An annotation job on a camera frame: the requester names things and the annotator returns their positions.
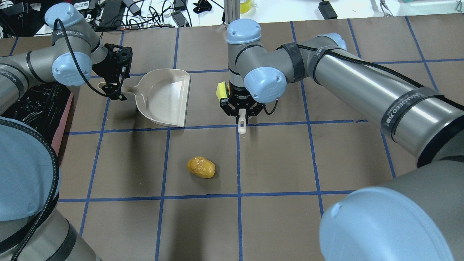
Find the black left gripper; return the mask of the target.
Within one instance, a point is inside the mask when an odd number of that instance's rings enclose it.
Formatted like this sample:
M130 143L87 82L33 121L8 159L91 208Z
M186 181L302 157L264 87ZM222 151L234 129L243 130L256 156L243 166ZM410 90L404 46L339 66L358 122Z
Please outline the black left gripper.
M133 50L131 47L118 46L105 43L101 49L106 55L105 58L92 66L92 70L105 80L99 88L108 95L111 100L126 101L127 98L122 92L123 81L130 78Z

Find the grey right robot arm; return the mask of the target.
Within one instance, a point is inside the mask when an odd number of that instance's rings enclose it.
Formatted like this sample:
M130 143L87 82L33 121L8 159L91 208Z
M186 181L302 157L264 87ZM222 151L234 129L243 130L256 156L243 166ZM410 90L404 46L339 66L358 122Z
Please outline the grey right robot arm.
M220 107L244 134L248 118L306 77L361 112L417 159L417 168L362 188L328 208L319 226L326 261L463 260L463 105L348 53L337 33L268 52L251 19L227 25Z

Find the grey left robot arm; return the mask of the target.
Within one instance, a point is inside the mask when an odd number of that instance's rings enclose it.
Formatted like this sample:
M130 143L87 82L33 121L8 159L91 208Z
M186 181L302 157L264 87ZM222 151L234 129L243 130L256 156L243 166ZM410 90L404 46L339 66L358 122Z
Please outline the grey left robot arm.
M51 45L1 57L1 260L99 261L58 210L61 171L53 139L71 102L68 87L104 79L100 96L126 100L131 47L102 43L73 4L44 16Z

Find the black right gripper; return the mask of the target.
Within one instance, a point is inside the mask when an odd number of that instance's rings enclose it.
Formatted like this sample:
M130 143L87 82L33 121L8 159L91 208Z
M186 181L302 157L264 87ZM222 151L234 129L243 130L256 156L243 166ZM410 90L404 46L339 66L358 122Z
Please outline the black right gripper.
M239 109L245 108L247 117L255 117L265 108L265 104L253 99L245 87L227 85L229 97L219 103L229 117L238 117Z

